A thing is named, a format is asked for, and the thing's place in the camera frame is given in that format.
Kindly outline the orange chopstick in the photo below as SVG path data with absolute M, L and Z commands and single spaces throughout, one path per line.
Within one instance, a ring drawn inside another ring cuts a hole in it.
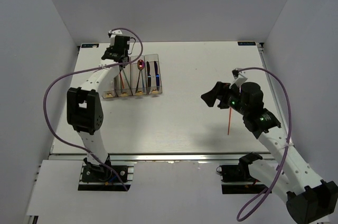
M 123 81 L 123 77 L 122 77 L 121 72 L 119 73 L 119 77 L 120 77 L 120 85 L 121 85 L 121 89 L 124 89 L 124 88 L 125 88 L 125 85 L 124 85 L 124 81 Z
M 227 130 L 227 135 L 230 135 L 230 127 L 231 127 L 231 116 L 232 116 L 232 108 L 229 108 L 229 117 L 228 117 L 228 130 Z

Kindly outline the iridescent rainbow spoon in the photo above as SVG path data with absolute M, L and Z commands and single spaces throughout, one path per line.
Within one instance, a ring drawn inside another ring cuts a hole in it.
M 145 91 L 145 84 L 144 84 L 144 77 L 143 77 L 143 70 L 145 69 L 145 62 L 142 59 L 138 60 L 137 67 L 139 69 L 139 74 L 138 74 L 138 79 L 137 79 L 136 92 L 139 93 L 139 92 Z M 140 81 L 142 82 L 142 91 L 138 90 Z

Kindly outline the black knife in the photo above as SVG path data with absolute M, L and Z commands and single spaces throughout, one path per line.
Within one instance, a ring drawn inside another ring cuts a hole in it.
M 151 91 L 151 83 L 152 83 L 152 76 L 151 76 L 151 67 L 149 62 L 146 62 L 146 69 L 147 69 L 147 94 Z

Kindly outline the iridescent blue knife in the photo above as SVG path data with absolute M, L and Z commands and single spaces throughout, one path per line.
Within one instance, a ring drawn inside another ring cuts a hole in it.
M 156 79 L 156 91 L 159 92 L 159 87 L 160 87 L 160 77 L 158 73 L 158 65 L 157 62 L 154 61 L 154 70 L 155 70 L 155 79 Z

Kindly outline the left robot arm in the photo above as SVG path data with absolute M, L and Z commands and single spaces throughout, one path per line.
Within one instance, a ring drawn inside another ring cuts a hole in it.
M 113 35 L 110 46 L 101 57 L 101 65 L 79 87 L 69 88 L 67 92 L 67 122 L 78 133 L 84 147 L 89 151 L 86 163 L 94 165 L 93 174 L 99 181 L 111 177 L 111 167 L 105 163 L 109 154 L 105 150 L 100 128 L 104 113 L 101 96 L 110 81 L 120 74 L 120 63 L 130 61 L 128 50 L 131 37 Z

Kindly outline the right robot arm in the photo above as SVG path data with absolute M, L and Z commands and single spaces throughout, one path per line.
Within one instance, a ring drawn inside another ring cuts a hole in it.
M 276 116 L 264 107 L 264 94 L 258 84 L 217 82 L 201 99 L 213 107 L 232 108 L 243 116 L 245 127 L 264 145 L 283 173 L 272 192 L 286 205 L 296 223 L 311 223 L 332 214 L 337 203 L 337 185 L 326 182 L 301 157 L 292 143 L 286 142 Z

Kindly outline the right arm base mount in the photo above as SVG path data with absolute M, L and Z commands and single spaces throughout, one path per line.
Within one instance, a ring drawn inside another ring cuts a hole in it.
M 268 188 L 249 173 L 249 165 L 254 161 L 262 160 L 257 153 L 249 153 L 241 158 L 236 165 L 220 165 L 216 173 L 221 176 L 223 195 L 231 194 L 259 194 Z

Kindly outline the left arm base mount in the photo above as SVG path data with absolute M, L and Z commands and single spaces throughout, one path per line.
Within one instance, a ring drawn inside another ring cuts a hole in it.
M 111 170 L 96 171 L 83 162 L 78 191 L 127 192 L 133 180 L 134 167 L 132 165 L 113 165 L 112 168 L 118 173 L 127 190 Z

